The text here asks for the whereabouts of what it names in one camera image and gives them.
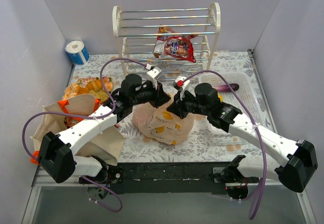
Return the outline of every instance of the white cable tie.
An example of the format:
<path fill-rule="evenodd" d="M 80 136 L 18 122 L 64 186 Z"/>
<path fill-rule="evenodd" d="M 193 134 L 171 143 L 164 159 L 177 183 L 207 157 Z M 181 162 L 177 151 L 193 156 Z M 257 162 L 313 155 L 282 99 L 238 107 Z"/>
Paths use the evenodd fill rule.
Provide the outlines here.
<path fill-rule="evenodd" d="M 254 124 L 252 125 L 252 133 L 255 131 L 256 128 L 258 128 L 261 124 L 260 123 L 257 123 L 257 124 Z"/>
<path fill-rule="evenodd" d="M 100 121 L 97 119 L 97 117 L 96 117 L 95 115 L 93 116 L 93 119 L 94 119 L 95 121 L 97 121 L 97 123 L 99 124 L 100 134 L 102 135 L 102 128 L 101 128 Z"/>
<path fill-rule="evenodd" d="M 151 70 L 151 68 L 152 68 L 152 65 L 146 63 L 145 69 L 146 69 L 146 70 Z"/>

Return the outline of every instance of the metal rod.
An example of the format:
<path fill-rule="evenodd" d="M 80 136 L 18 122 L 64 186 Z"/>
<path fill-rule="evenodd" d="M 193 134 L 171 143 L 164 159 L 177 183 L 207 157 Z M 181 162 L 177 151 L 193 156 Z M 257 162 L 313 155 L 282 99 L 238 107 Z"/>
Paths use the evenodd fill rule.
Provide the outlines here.
<path fill-rule="evenodd" d="M 161 9 L 161 10 L 137 10 L 137 11 L 123 11 L 122 13 L 155 13 L 155 12 L 183 12 L 183 11 L 201 11 L 209 8 L 190 8 L 190 9 Z"/>
<path fill-rule="evenodd" d="M 191 72 L 199 72 L 199 71 L 164 71 L 163 74 L 179 74 L 179 73 L 191 73 Z M 140 71 L 140 72 L 135 72 L 137 74 L 145 74 L 147 71 Z"/>
<path fill-rule="evenodd" d="M 194 51 L 194 53 L 200 52 L 209 52 L 209 51 Z M 133 53 L 125 53 L 125 55 L 140 55 L 140 54 L 153 54 L 153 52 L 133 52 Z"/>
<path fill-rule="evenodd" d="M 192 44 L 207 44 L 206 42 L 200 42 L 200 43 L 192 43 Z M 126 47 L 134 47 L 134 46 L 154 46 L 154 43 L 145 43 L 145 44 L 130 44 Z"/>
<path fill-rule="evenodd" d="M 183 63 L 183 64 L 150 64 L 151 66 L 198 66 L 198 65 L 203 65 L 203 63 Z M 138 68 L 143 68 L 143 66 L 140 65 L 129 65 L 128 67 L 138 67 Z"/>
<path fill-rule="evenodd" d="M 160 28 L 160 27 L 191 27 L 191 26 L 214 26 L 214 23 L 199 23 L 199 24 L 172 24 L 172 25 L 145 25 L 145 26 L 124 26 L 122 28 Z"/>
<path fill-rule="evenodd" d="M 152 18 L 123 18 L 121 21 L 126 20 L 151 20 L 151 19 L 180 19 L 180 18 L 208 18 L 211 16 L 200 15 L 200 16 L 180 16 L 180 17 L 152 17 Z"/>
<path fill-rule="evenodd" d="M 147 36 L 173 36 L 173 35 L 204 35 L 204 34 L 215 34 L 215 32 L 193 32 L 193 33 L 148 33 L 148 34 L 128 34 L 118 35 L 118 37 L 147 37 Z"/>
<path fill-rule="evenodd" d="M 182 59 L 135 59 L 137 61 L 147 61 L 147 62 L 154 62 L 154 61 L 186 61 L 186 60 L 182 60 Z M 208 58 L 203 58 L 203 59 L 196 59 L 196 61 L 207 61 Z"/>
<path fill-rule="evenodd" d="M 166 79 L 161 79 L 161 78 L 159 78 L 158 80 L 159 81 L 174 81 L 176 78 L 166 78 Z M 198 80 L 198 78 L 196 78 L 196 77 L 193 77 L 193 78 L 191 78 L 190 80 Z"/>
<path fill-rule="evenodd" d="M 129 37 L 129 38 L 127 37 L 127 39 L 139 39 L 139 38 L 156 38 L 156 36 L 151 36 L 151 37 Z"/>

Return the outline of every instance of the snack bag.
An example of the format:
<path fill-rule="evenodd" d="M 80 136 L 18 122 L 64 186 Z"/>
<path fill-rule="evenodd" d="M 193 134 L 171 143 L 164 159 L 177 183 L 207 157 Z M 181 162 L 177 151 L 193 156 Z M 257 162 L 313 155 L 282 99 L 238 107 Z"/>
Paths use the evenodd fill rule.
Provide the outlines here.
<path fill-rule="evenodd" d="M 160 27 L 158 33 L 175 33 L 169 27 Z M 190 39 L 197 35 L 164 35 L 158 36 L 153 50 L 156 58 L 163 55 L 169 55 L 174 58 L 196 62 L 193 56 L 193 46 Z"/>
<path fill-rule="evenodd" d="M 134 111 L 132 122 L 148 138 L 159 142 L 176 145 L 185 141 L 194 123 L 194 115 L 188 114 L 180 119 L 167 111 L 172 103 L 170 100 L 163 106 L 155 109 L 149 103 L 139 105 Z"/>

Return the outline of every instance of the red snack bag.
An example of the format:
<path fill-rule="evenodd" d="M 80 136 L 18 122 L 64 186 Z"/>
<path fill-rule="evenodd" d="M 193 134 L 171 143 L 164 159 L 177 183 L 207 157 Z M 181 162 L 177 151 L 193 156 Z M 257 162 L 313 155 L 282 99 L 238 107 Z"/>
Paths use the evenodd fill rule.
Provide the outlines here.
<path fill-rule="evenodd" d="M 159 28 L 159 33 L 175 33 L 169 27 Z M 176 36 L 158 36 L 154 47 L 153 54 L 156 58 L 161 55 L 169 55 L 174 58 L 196 62 L 193 56 L 193 46 L 190 41 L 191 38 L 197 35 L 176 35 Z"/>

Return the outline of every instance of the brown paper bag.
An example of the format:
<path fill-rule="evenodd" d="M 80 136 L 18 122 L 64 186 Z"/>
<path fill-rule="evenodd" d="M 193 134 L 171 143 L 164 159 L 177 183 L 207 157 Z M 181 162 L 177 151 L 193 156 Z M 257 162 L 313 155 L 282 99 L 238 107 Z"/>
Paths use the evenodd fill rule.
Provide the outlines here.
<path fill-rule="evenodd" d="M 91 94 L 78 95 L 68 99 L 69 104 L 65 106 L 65 109 L 70 114 L 88 116 L 94 111 L 95 99 L 96 98 Z M 43 111 L 63 112 L 57 102 L 45 106 Z M 42 122 L 32 137 L 36 151 L 40 149 L 43 136 L 46 133 L 52 131 L 54 134 L 57 134 L 60 131 L 67 129 L 64 124 L 64 118 L 65 116 L 55 114 L 43 115 Z M 125 137 L 120 134 L 114 126 L 112 126 L 102 131 L 102 134 L 92 138 L 92 140 L 86 143 L 76 155 L 84 157 L 95 155 L 106 163 L 116 166 L 124 143 Z"/>

